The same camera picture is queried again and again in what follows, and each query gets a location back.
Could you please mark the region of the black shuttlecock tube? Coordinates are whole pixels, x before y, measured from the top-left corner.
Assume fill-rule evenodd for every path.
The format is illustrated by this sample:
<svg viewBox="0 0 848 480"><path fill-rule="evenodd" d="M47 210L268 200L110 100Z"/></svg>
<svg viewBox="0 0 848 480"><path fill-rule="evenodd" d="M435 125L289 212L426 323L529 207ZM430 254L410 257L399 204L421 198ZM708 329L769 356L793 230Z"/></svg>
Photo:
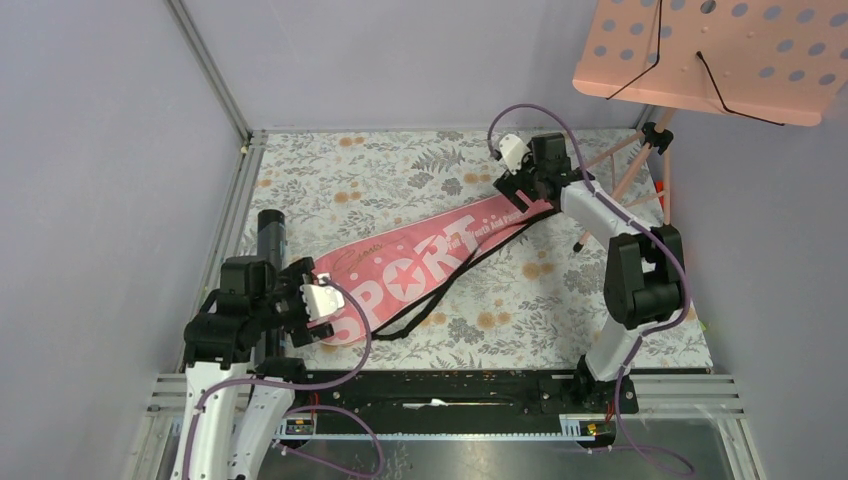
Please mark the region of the black shuttlecock tube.
<svg viewBox="0 0 848 480"><path fill-rule="evenodd" d="M275 209L265 209L257 215L257 254L268 260L277 270L283 268L285 253L285 215ZM274 327L265 333L264 356L283 356L283 333Z"/></svg>

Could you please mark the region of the pink racket bag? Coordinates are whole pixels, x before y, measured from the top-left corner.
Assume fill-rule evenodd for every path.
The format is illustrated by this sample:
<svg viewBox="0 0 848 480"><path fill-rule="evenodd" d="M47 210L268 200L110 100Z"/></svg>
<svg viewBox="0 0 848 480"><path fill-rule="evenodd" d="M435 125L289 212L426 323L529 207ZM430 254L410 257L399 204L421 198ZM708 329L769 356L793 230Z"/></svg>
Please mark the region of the pink racket bag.
<svg viewBox="0 0 848 480"><path fill-rule="evenodd" d="M503 196L490 197L337 248L315 260L315 273L349 292L375 331L550 209L535 201L520 211Z"/></svg>

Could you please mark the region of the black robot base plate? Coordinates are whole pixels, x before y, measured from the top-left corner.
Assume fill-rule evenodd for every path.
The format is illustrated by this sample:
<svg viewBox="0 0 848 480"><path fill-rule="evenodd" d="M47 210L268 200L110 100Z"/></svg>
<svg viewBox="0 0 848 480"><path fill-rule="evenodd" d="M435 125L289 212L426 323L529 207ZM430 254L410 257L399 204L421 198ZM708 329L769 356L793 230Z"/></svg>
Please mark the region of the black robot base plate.
<svg viewBox="0 0 848 480"><path fill-rule="evenodd" d="M285 440L382 437L611 435L617 414L639 411L631 379L596 382L573 370L364 371L340 386L295 396Z"/></svg>

